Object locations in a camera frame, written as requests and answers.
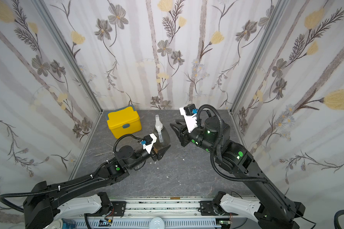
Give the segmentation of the clear spray nozzle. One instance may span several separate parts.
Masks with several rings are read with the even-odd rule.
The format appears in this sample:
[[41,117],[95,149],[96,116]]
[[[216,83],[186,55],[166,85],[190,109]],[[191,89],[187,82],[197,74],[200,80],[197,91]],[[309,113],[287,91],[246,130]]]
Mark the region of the clear spray nozzle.
[[155,135],[157,136],[157,139],[159,140],[160,143],[163,143],[162,130],[163,130],[163,124],[160,121],[159,115],[157,114],[155,116],[155,132],[156,132]]

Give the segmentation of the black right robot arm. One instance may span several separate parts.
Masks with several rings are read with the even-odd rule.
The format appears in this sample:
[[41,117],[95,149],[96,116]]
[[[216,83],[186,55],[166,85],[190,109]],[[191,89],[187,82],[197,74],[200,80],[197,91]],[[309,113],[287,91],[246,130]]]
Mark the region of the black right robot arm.
[[257,198],[249,201],[220,191],[211,203],[216,214],[243,216],[257,222],[262,229],[300,227],[295,218],[304,215],[305,206],[286,197],[263,173],[250,152],[230,140],[230,126],[226,123],[223,123],[223,137],[211,163],[216,169],[228,172],[230,181],[243,182]]

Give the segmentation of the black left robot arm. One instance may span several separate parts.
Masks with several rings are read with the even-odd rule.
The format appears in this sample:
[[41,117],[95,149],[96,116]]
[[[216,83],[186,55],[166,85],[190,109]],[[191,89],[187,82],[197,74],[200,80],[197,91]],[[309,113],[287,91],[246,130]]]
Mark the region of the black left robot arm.
[[24,222],[27,229],[42,229],[60,215],[60,206],[83,194],[98,188],[111,186],[129,176],[129,170],[144,163],[148,158],[161,160],[171,146],[159,150],[152,147],[133,150],[123,146],[115,152],[115,157],[101,164],[93,173],[62,183],[48,185],[46,181],[37,183],[24,201]]

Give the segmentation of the yellow plastic storage box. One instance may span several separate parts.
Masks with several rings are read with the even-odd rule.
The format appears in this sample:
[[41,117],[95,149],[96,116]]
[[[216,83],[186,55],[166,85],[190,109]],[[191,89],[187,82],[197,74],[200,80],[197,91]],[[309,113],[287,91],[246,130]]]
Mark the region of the yellow plastic storage box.
[[140,116],[133,105],[111,111],[107,118],[108,127],[116,139],[142,130]]

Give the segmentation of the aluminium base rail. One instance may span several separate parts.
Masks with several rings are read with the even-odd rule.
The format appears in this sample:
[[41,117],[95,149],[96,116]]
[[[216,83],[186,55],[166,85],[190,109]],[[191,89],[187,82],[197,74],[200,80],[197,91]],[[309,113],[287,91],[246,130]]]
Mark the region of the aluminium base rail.
[[222,229],[258,220],[256,197],[76,198],[61,204],[54,220],[72,219],[77,228],[100,229]]

